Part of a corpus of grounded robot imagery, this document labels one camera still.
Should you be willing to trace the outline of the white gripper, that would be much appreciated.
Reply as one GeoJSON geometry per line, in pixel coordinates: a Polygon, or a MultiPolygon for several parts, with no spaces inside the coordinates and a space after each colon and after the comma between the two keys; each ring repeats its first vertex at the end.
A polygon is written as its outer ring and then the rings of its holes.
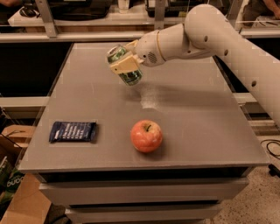
{"type": "Polygon", "coordinates": [[[142,63],[147,67],[164,64],[165,60],[159,49],[158,34],[159,30],[155,30],[143,35],[139,40],[126,44],[124,47],[128,52],[110,64],[110,70],[114,74],[126,74],[138,70],[142,63]]]}

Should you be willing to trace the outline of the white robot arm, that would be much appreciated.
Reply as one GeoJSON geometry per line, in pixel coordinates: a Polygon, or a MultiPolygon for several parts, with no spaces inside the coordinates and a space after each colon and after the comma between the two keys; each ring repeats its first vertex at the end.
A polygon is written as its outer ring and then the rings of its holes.
{"type": "Polygon", "coordinates": [[[140,66],[155,67],[167,60],[216,56],[280,126],[280,61],[243,38],[210,4],[192,8],[183,24],[155,30],[108,51],[110,70],[129,86],[142,78],[140,66]]]}

